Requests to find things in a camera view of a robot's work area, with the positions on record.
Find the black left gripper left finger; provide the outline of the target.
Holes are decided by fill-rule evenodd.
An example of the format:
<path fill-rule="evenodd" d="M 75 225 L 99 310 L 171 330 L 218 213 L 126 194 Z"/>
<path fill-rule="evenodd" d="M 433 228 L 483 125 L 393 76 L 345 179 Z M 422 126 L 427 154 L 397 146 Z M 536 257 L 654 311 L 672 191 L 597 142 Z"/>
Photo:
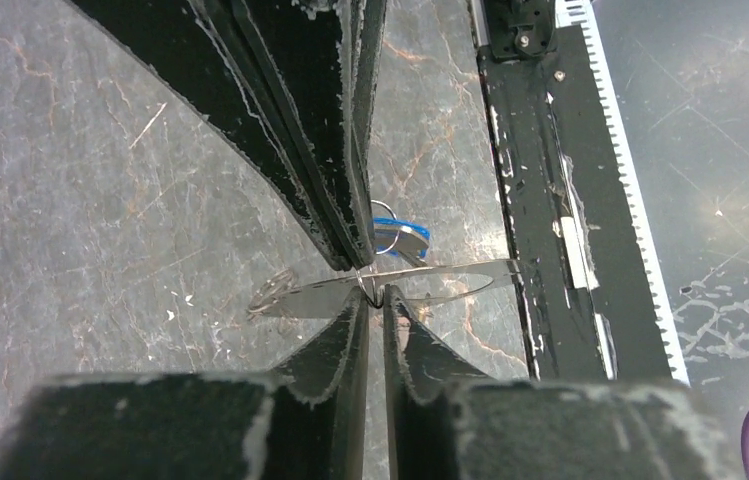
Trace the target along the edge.
<path fill-rule="evenodd" d="M 354 288 L 264 371 L 52 377 L 0 437 L 0 479 L 358 479 L 368 333 Z"/>

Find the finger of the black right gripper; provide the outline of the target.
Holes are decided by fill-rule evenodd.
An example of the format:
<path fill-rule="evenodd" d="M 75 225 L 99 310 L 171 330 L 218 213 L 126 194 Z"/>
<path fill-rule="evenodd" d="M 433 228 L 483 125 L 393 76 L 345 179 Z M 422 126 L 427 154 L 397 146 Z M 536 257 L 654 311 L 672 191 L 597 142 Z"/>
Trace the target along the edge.
<path fill-rule="evenodd" d="M 310 237 L 294 146 L 234 1 L 79 1 L 76 8 L 176 93 L 274 189 Z M 322 254 L 320 241 L 314 241 Z"/>
<path fill-rule="evenodd" d="M 368 148 L 387 4 L 234 1 L 294 151 L 310 237 L 332 267 L 374 260 Z"/>

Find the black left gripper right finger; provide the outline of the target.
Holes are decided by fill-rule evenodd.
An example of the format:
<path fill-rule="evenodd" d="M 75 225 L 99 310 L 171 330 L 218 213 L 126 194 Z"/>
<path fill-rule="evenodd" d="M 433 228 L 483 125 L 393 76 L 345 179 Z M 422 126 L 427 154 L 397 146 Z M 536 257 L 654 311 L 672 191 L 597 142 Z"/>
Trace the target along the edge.
<path fill-rule="evenodd" d="M 674 381 L 494 379 L 384 292 L 395 479 L 740 479 L 717 419 Z"/>

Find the blue tagged key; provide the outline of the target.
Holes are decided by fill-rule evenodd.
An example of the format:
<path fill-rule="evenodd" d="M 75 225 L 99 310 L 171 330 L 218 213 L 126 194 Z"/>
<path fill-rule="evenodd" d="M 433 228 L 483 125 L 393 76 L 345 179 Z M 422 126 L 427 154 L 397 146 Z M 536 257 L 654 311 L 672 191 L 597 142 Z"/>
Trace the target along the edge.
<path fill-rule="evenodd" d="M 385 202 L 372 200 L 371 204 L 387 213 L 386 217 L 372 218 L 375 254 L 400 258 L 412 267 L 426 267 L 430 232 L 421 225 L 399 220 Z"/>

